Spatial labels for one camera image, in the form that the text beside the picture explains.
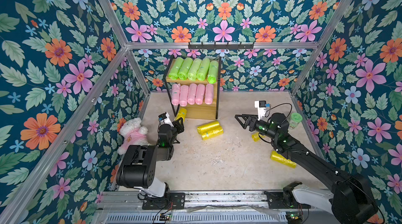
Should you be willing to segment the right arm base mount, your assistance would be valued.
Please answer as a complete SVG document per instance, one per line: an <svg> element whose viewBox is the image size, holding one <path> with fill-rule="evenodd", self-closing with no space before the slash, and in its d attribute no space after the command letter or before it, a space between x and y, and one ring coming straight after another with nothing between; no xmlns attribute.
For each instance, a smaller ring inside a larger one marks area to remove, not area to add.
<svg viewBox="0 0 402 224"><path fill-rule="evenodd" d="M282 191L272 192L264 191L264 195L267 197L268 205L270 209L311 209L310 205L301 204L293 196L292 190L302 185L302 182L292 182L285 186Z"/></svg>

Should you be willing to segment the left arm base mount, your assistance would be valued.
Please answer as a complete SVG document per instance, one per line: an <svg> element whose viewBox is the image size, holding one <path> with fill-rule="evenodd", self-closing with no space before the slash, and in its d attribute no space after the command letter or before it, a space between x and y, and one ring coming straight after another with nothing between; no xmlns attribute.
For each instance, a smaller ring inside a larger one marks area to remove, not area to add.
<svg viewBox="0 0 402 224"><path fill-rule="evenodd" d="M164 197L146 196L142 203L143 210L184 209L185 193L167 193Z"/></svg>

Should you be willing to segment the green roll diagonal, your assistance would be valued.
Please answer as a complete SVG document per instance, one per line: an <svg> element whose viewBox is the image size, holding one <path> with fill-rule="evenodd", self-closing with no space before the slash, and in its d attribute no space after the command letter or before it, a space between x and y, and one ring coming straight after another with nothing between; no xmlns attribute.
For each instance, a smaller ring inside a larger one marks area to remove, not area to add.
<svg viewBox="0 0 402 224"><path fill-rule="evenodd" d="M219 72L219 62L211 61L207 75L207 80L210 84L214 84L217 82L218 72Z"/></svg>
<svg viewBox="0 0 402 224"><path fill-rule="evenodd" d="M178 57L174 60L170 70L168 72L168 77L172 80L177 80L179 78L179 70L182 67L184 59Z"/></svg>

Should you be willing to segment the green roll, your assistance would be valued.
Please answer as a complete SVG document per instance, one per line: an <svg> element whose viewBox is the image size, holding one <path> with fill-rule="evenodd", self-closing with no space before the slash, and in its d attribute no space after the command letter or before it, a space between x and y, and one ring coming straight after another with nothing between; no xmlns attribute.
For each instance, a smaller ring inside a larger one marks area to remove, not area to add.
<svg viewBox="0 0 402 224"><path fill-rule="evenodd" d="M178 78L180 80L186 80L187 79L187 75L188 75L189 69L191 68L192 64L193 64L193 59L192 58L186 58L183 61L182 65L181 65L181 67L180 67L180 69L178 71Z"/></svg>
<svg viewBox="0 0 402 224"><path fill-rule="evenodd" d="M208 70L209 70L209 66L210 66L210 59L209 58L202 59L200 67L196 74L197 80L204 81L206 79Z"/></svg>
<svg viewBox="0 0 402 224"><path fill-rule="evenodd" d="M201 66L202 60L199 58L196 58L193 60L193 63L190 67L190 69L188 70L187 73L187 78L191 81L196 81L197 79L197 72Z"/></svg>

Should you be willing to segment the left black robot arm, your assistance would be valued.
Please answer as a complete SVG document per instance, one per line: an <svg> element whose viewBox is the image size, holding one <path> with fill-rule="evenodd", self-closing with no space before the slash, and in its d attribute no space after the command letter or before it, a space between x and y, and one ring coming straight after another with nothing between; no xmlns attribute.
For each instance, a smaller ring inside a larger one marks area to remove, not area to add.
<svg viewBox="0 0 402 224"><path fill-rule="evenodd" d="M148 142L148 129L141 123L140 118L129 120L119 131L124 142L118 148L118 154L124 157L116 173L116 184L139 189L149 197L162 198L168 192L168 185L157 179L156 164L172 159L174 144L179 143L177 136L184 132L184 122L181 118L160 124L155 145Z"/></svg>

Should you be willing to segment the yellow roll diagonal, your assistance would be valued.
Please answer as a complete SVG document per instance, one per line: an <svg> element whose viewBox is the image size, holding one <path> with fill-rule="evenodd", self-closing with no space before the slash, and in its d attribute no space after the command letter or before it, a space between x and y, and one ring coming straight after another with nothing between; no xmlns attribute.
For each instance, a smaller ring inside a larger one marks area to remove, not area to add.
<svg viewBox="0 0 402 224"><path fill-rule="evenodd" d="M181 107L181 108L179 109L178 113L177 113L177 116L176 116L175 120L179 120L180 118L182 118L183 121L185 121L186 115L187 115L187 110L186 110L186 108L182 108L182 107Z"/></svg>
<svg viewBox="0 0 402 224"><path fill-rule="evenodd" d="M252 140L253 140L254 142L259 142L259 141L261 141L260 134L259 134L258 132L254 132L254 133L251 135L251 137L252 137Z"/></svg>

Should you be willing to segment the pink roll bottom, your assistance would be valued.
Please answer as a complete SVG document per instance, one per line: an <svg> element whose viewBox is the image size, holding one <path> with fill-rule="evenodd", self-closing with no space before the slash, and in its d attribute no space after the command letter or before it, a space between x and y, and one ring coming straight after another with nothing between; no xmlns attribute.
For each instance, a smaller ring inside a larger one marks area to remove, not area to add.
<svg viewBox="0 0 402 224"><path fill-rule="evenodd" d="M214 85L207 84L205 87L205 104L211 105L214 101Z"/></svg>

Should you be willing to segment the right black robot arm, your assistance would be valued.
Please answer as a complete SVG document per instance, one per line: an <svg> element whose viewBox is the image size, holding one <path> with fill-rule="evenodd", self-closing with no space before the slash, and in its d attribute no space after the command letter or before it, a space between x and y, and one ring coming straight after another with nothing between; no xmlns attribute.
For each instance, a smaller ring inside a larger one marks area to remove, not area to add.
<svg viewBox="0 0 402 224"><path fill-rule="evenodd" d="M327 211L342 224L363 224L378 212L368 179L343 171L312 153L289 134L284 114L274 113L269 121L246 114L236 115L235 119L244 129L270 138L275 152L303 167L327 187L309 189L294 183L284 188L284 195L291 200Z"/></svg>

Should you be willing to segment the pink roll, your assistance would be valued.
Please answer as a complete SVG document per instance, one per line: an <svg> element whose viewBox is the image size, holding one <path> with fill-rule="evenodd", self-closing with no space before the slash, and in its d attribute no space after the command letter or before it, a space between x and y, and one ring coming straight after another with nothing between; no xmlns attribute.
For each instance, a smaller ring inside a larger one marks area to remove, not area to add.
<svg viewBox="0 0 402 224"><path fill-rule="evenodd" d="M188 92L189 92L188 85L182 85L180 87L179 104L181 107L187 106Z"/></svg>
<svg viewBox="0 0 402 224"><path fill-rule="evenodd" d="M204 84L198 84L197 91L196 91L196 97L195 97L195 103L197 105L202 105L203 104L204 95L205 95L205 85Z"/></svg>
<svg viewBox="0 0 402 224"><path fill-rule="evenodd" d="M197 91L197 84L195 83L190 84L187 96L187 103L189 105L195 104L196 91Z"/></svg>
<svg viewBox="0 0 402 224"><path fill-rule="evenodd" d="M180 103L180 90L180 84L175 83L172 85L171 103L174 106L178 106Z"/></svg>
<svg viewBox="0 0 402 224"><path fill-rule="evenodd" d="M205 104L211 105L214 101L214 85L207 84L205 87Z"/></svg>

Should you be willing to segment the wooden three-tier shelf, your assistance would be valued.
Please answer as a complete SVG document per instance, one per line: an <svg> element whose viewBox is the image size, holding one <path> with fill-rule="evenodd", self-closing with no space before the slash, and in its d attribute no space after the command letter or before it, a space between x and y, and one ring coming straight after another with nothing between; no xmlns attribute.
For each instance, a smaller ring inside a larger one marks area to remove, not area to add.
<svg viewBox="0 0 402 224"><path fill-rule="evenodd" d="M170 105L175 116L181 108L186 109L187 119L216 120L219 112L220 78L210 84L205 80L182 80L169 77L176 58L170 57L170 62L162 77L166 87Z"/></svg>

